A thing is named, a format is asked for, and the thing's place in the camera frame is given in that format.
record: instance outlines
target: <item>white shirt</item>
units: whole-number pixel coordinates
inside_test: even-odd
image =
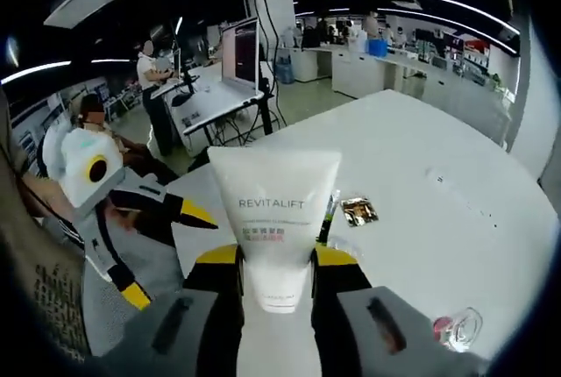
[[[394,32],[391,29],[386,28],[382,32],[382,38],[387,42],[389,46],[391,46],[394,43]]]
[[[151,88],[154,85],[158,85],[157,82],[150,82],[146,79],[145,73],[149,70],[156,70],[156,59],[147,56],[144,53],[138,53],[138,61],[137,61],[137,75],[138,75],[138,83],[140,83],[140,87],[144,89]]]
[[[397,46],[405,46],[406,43],[407,43],[407,35],[405,35],[405,32],[398,33],[395,36],[395,44]]]

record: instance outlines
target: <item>monitor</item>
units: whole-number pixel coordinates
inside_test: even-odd
[[[257,94],[259,77],[257,19],[242,20],[224,29],[222,47],[222,81],[242,85]]]
[[[445,33],[444,43],[445,45],[449,46],[450,48],[454,48],[455,50],[459,50],[459,51],[464,50],[464,40],[455,35],[450,35],[449,33]]]

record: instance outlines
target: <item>desk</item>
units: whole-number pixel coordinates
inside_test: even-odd
[[[261,70],[265,77],[272,77],[264,61],[261,62]],[[263,126],[265,134],[273,132],[270,111],[277,114],[274,105],[278,90],[272,98],[266,98],[261,91],[252,96],[249,89],[243,91],[228,86],[222,82],[222,63],[193,68],[188,73],[199,76],[199,79],[193,84],[195,93],[182,106],[172,107],[174,97],[188,91],[187,85],[177,81],[170,81],[154,91],[152,99],[164,98],[168,115],[190,156],[196,156],[209,145],[212,136],[217,133],[213,124],[218,119],[239,110],[248,109],[249,124],[245,128],[243,124],[238,124],[242,133],[249,131],[257,115],[257,106],[260,108],[260,119],[255,127]]]
[[[523,167],[473,128],[385,90],[253,145],[340,151],[336,188],[343,197],[354,192],[369,196],[380,221],[349,228],[337,209],[330,235],[362,252],[359,264],[373,286],[391,288],[427,317],[474,307],[484,323],[473,352],[492,358],[526,317],[549,270],[557,214]],[[438,184],[438,174],[446,186]],[[170,189],[203,206],[220,227],[205,231],[174,225],[187,276],[198,255],[231,244],[234,237],[210,166],[184,175]],[[265,375],[247,372],[250,360],[258,359],[263,363],[253,367],[267,365],[267,376],[320,375],[309,327],[310,299],[303,295],[298,310],[283,317],[263,313],[252,290],[245,293],[238,375]],[[279,338],[281,346],[271,340],[271,348],[268,336]],[[280,359],[271,359],[275,355],[269,349],[277,348]]]

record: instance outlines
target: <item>dark pants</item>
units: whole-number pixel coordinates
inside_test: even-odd
[[[158,142],[158,148],[163,156],[168,156],[172,152],[174,145],[174,137],[172,133],[172,125],[167,114],[166,105],[163,97],[151,98],[152,93],[157,87],[142,91],[142,104],[148,113],[150,123],[154,131],[154,137]]]
[[[129,152],[125,153],[123,156],[123,163],[141,177],[148,174],[155,174],[156,180],[162,186],[166,186],[171,181],[179,178],[179,175],[161,160],[156,160],[148,150],[129,150]]]
[[[175,247],[172,224],[169,219],[156,217],[149,212],[140,212],[134,221],[134,228],[145,237]]]

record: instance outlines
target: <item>standing person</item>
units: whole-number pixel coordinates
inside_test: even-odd
[[[394,32],[392,31],[392,26],[390,24],[386,24],[386,29],[382,32],[382,38],[389,46],[394,44]]]
[[[152,57],[153,52],[154,45],[151,40],[148,40],[144,43],[142,51],[138,53],[138,83],[142,88],[142,104],[150,118],[158,148],[163,156],[167,156],[171,153],[173,145],[172,125],[167,115],[164,100],[160,97],[152,99],[151,96],[162,81],[174,75],[174,71],[158,71],[156,60]]]
[[[405,34],[401,26],[397,27],[397,36],[395,37],[395,44],[399,48],[404,48],[405,45],[407,44],[407,35]]]
[[[378,13],[371,11],[370,15],[365,19],[365,31],[368,39],[380,39],[380,30],[378,29]]]

